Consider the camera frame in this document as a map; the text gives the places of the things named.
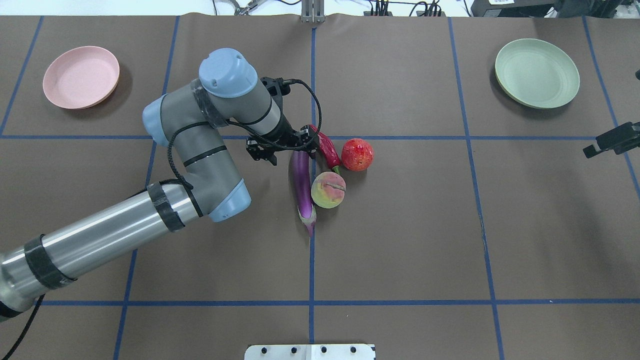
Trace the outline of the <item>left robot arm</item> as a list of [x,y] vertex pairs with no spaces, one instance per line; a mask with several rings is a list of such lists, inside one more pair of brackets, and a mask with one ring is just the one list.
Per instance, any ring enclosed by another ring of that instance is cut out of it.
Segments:
[[250,194],[219,129],[243,129],[249,155],[274,166],[279,151],[313,155],[317,135],[308,125],[293,129],[282,104],[291,85],[305,84],[259,77],[233,48],[211,52],[197,78],[142,112],[147,133],[167,150],[174,178],[151,183],[120,203],[3,253],[1,320],[27,312],[47,292],[191,221],[208,216],[221,223],[246,210]]

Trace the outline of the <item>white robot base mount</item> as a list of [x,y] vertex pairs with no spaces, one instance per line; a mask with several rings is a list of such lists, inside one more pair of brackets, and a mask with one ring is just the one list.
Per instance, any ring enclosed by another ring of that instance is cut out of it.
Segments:
[[374,344],[256,344],[247,347],[245,360],[375,360]]

